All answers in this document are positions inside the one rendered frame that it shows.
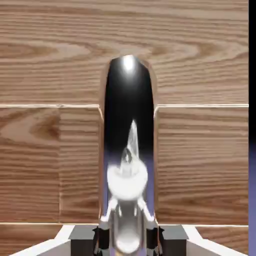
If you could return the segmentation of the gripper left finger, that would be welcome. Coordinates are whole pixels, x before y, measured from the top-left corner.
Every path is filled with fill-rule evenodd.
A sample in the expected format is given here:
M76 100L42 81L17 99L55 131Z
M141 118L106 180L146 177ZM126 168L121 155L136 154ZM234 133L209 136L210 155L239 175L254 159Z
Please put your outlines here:
M64 224L53 239L9 256L110 256L100 248L98 231L96 224Z

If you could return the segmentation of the light wood cabinet door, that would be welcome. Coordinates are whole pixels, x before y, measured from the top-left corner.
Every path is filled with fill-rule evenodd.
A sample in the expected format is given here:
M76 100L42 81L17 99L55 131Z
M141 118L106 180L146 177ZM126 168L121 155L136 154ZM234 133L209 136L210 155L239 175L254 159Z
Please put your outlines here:
M53 239L60 231L60 223L0 223L0 256L9 256L46 240ZM204 238L236 250L248 253L247 225L196 225Z
M0 104L97 104L128 54L159 104L247 104L248 0L0 0Z
M101 117L92 106L0 107L0 222L96 223ZM248 223L248 109L157 111L156 216Z

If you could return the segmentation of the shiny curved metal handle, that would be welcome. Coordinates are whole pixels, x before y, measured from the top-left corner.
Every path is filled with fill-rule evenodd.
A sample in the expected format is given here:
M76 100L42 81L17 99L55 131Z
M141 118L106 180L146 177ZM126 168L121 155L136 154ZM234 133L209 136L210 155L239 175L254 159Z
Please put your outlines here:
M103 76L96 256L158 256L155 214L154 82L134 55L112 59Z

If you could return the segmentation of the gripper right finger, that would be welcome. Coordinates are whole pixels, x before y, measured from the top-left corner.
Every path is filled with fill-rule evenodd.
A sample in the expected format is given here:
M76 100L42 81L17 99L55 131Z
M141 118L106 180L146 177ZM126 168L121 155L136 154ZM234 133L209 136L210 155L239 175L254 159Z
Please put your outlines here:
M193 225L161 225L146 231L146 256L248 256L203 238Z

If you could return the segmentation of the light wood cabinet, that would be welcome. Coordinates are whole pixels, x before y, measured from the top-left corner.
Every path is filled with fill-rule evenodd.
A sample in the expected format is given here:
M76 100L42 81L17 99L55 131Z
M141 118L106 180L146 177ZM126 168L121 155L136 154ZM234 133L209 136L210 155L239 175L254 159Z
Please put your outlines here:
M101 75L157 87L161 223L247 252L249 0L0 0L0 256L98 218Z

